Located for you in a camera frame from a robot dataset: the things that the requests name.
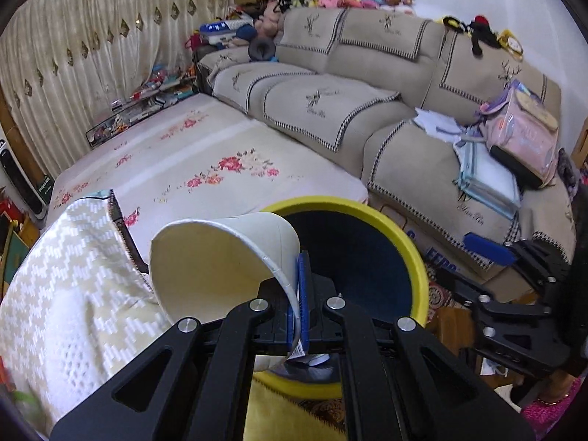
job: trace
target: metal bolt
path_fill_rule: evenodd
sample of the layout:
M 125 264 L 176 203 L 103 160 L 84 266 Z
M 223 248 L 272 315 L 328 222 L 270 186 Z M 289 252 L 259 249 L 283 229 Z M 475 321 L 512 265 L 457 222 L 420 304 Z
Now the metal bolt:
M 255 299 L 251 300 L 249 303 L 249 308 L 252 309 L 254 312 L 262 312 L 269 307 L 269 303 L 267 300 L 264 299 Z
M 487 326 L 481 332 L 484 334 L 484 336 L 487 336 L 489 338 L 492 338 L 496 334 L 496 330 L 493 329 L 491 326 Z
M 402 331 L 412 331 L 416 328 L 416 322 L 412 318 L 402 317 L 396 322 Z
M 327 300 L 327 307 L 333 310 L 340 310 L 345 306 L 345 300 L 341 297 L 331 297 Z
M 184 333 L 190 333 L 196 330 L 198 327 L 198 321 L 194 318 L 184 318 L 178 323 L 178 329 Z

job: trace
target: sofa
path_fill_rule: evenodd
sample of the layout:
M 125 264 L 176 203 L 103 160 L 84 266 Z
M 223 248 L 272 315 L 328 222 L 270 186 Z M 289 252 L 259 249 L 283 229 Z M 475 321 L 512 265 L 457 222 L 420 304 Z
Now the sofa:
M 394 220 L 433 266 L 486 284 L 501 301 L 530 287 L 513 269 L 468 251 L 465 234 L 499 243 L 539 240 L 570 262 L 574 220 L 562 181 L 523 193 L 510 221 L 453 183 L 459 162 L 450 144 L 412 122 L 415 108 L 476 122 L 478 106 L 516 77 L 560 117 L 561 90 L 502 49 L 435 21 L 358 8 L 293 8 L 280 19 L 279 62 L 251 62 L 247 48 L 198 63 L 205 90 L 312 148 L 361 178 L 369 203 Z

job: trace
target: trash can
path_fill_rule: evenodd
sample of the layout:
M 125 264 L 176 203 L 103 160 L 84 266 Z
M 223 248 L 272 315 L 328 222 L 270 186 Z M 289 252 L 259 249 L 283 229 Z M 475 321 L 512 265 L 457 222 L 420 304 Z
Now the trash can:
M 408 236 L 378 211 L 338 197 L 298 197 L 264 209 L 296 230 L 314 274 L 333 280 L 337 293 L 372 318 L 411 316 L 425 325 L 429 282 Z M 270 388 L 294 398 L 341 398 L 336 356 L 315 367 L 295 362 L 256 373 Z

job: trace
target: paper bucket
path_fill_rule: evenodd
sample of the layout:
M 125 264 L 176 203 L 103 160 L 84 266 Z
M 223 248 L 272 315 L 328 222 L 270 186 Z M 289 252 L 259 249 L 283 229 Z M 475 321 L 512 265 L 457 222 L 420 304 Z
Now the paper bucket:
M 275 277 L 292 305 L 295 346 L 300 336 L 299 253 L 296 232 L 273 213 L 179 220 L 152 240 L 149 273 L 157 301 L 171 323 L 187 316 L 202 323 L 224 318 L 235 306 L 255 299 L 262 281 Z M 281 357 L 258 356 L 255 370 L 281 361 Z

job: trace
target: beige curtain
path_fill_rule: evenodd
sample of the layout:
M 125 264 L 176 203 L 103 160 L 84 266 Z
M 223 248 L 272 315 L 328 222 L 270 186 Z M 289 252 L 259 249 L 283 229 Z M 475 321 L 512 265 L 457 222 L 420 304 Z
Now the beige curtain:
M 27 0 L 0 36 L 0 85 L 43 170 L 89 152 L 85 133 L 156 63 L 188 64 L 194 29 L 228 0 Z

